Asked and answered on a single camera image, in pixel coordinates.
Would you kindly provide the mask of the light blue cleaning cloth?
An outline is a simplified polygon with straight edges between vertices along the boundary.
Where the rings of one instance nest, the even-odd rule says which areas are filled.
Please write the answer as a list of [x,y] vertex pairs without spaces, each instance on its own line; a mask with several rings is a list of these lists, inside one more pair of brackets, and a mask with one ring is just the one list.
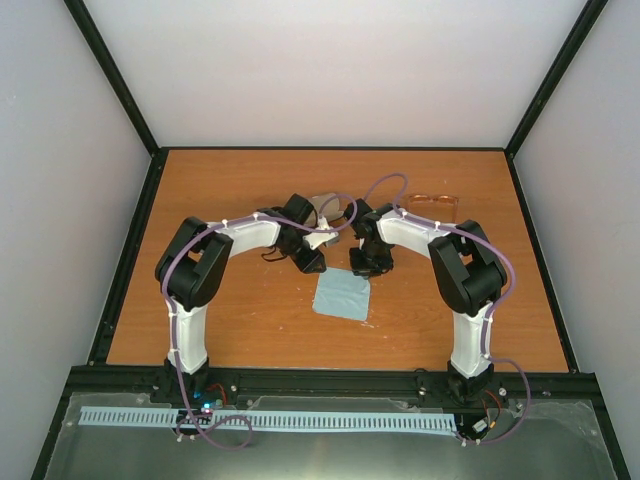
[[318,277],[312,309],[320,315],[366,322],[371,285],[351,271],[330,268]]

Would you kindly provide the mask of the brown striped glasses case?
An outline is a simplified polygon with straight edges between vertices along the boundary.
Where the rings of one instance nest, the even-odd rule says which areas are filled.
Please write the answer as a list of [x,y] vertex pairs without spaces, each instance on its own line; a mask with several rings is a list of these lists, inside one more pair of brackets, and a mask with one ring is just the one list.
[[344,209],[336,193],[330,192],[311,196],[308,198],[308,201],[314,210],[314,213],[310,217],[312,222],[316,222],[318,214],[324,216],[329,223],[337,221],[343,216]]

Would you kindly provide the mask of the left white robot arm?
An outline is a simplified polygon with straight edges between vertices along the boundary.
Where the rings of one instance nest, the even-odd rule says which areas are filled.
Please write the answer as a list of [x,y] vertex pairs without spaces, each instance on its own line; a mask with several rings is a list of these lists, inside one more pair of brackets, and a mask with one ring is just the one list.
[[234,220],[183,220],[156,266],[155,277],[169,310],[167,358],[179,371],[172,388],[184,401],[197,402],[208,390],[208,378],[199,371],[208,362],[207,306],[220,288],[229,259],[274,247],[304,274],[326,270],[320,246],[338,233],[322,215],[314,228],[296,223],[299,214],[312,210],[308,201],[294,195],[284,208],[261,209]]

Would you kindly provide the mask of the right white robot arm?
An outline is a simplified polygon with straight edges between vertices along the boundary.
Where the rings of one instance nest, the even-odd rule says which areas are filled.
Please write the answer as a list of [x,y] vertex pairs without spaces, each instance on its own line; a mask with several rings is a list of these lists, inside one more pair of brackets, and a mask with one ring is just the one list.
[[438,291],[453,314],[454,344],[447,363],[450,396],[475,400],[494,372],[490,355],[493,308],[507,273],[480,225],[441,224],[386,204],[371,208],[364,200],[345,208],[359,245],[349,250],[352,273],[371,278],[394,268],[391,250],[403,247],[431,261]]

